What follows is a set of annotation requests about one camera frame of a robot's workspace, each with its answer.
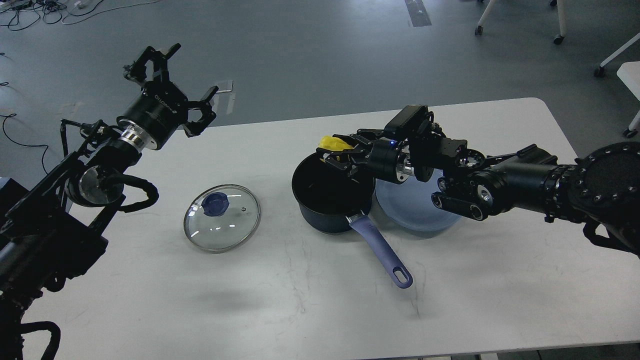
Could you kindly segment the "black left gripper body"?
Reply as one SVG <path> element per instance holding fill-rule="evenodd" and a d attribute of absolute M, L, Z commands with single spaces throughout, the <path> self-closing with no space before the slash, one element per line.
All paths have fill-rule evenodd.
<path fill-rule="evenodd" d="M 173 82 L 146 82 L 141 94 L 116 118 L 119 126 L 136 125 L 150 136 L 146 148 L 160 150 L 188 120 L 187 96 Z"/>

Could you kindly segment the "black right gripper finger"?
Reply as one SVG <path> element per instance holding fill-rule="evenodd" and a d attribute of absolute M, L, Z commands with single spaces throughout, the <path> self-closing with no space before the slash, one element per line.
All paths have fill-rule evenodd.
<path fill-rule="evenodd" d="M 334 134 L 349 145 L 354 146 L 353 150 L 372 151 L 374 148 L 386 145 L 382 129 L 358 129 L 355 133 L 346 135 Z"/>
<path fill-rule="evenodd" d="M 346 178 L 371 177 L 371 173 L 367 169 L 371 150 L 366 147 L 355 146 L 342 150 L 329 150 L 318 146 L 316 153 L 329 168 L 338 171 Z"/>

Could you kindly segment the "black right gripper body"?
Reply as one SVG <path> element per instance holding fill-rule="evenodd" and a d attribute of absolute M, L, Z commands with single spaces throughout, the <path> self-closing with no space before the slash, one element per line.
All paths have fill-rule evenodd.
<path fill-rule="evenodd" d="M 377 180 L 395 184 L 406 182 L 415 175 L 410 162 L 409 144 L 386 137 L 372 142 L 365 168 Z"/>

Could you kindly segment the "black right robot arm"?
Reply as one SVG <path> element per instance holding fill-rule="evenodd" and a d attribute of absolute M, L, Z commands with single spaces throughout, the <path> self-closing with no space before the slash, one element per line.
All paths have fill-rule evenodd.
<path fill-rule="evenodd" d="M 403 176 L 427 182 L 441 170 L 435 207 L 476 221 L 521 208 L 583 224 L 601 248 L 639 255 L 639 144 L 624 141 L 579 157 L 573 164 L 537 145 L 486 156 L 466 140 L 447 137 L 434 113 L 420 107 L 398 114 L 384 129 L 334 135 L 344 149 L 319 145 L 320 159 L 347 177 L 370 174 L 400 184 Z"/>

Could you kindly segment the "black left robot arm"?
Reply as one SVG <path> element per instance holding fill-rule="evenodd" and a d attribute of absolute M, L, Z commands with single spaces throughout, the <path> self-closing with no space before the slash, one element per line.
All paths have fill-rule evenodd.
<path fill-rule="evenodd" d="M 102 120 L 61 120 L 64 159 L 32 189 L 1 179 L 1 358 L 23 358 L 24 335 L 48 331 L 42 359 L 52 360 L 61 330 L 52 321 L 24 323 L 25 312 L 43 290 L 59 292 L 67 280 L 85 275 L 105 253 L 103 232 L 118 212 L 154 205 L 157 187 L 126 174 L 144 149 L 160 150 L 178 128 L 199 136 L 217 117 L 212 86 L 201 100 L 189 100 L 170 80 L 166 52 L 147 47 L 124 78 L 141 93 L 116 125 Z"/>

